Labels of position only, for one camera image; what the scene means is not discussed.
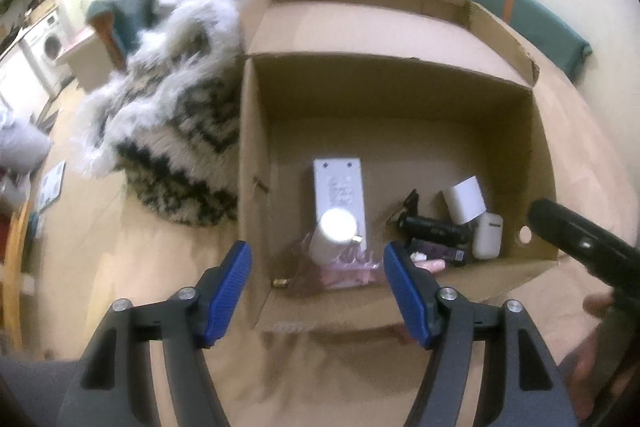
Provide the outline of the person's right hand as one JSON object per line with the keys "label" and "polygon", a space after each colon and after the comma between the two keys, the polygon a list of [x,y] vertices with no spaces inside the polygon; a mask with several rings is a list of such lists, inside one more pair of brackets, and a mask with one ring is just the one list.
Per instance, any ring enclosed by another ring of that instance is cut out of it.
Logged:
{"label": "person's right hand", "polygon": [[590,418],[601,393],[617,402],[639,365],[639,355],[625,360],[636,328],[631,319],[612,319],[612,293],[587,296],[582,309],[602,323],[563,361],[563,379],[578,421]]}

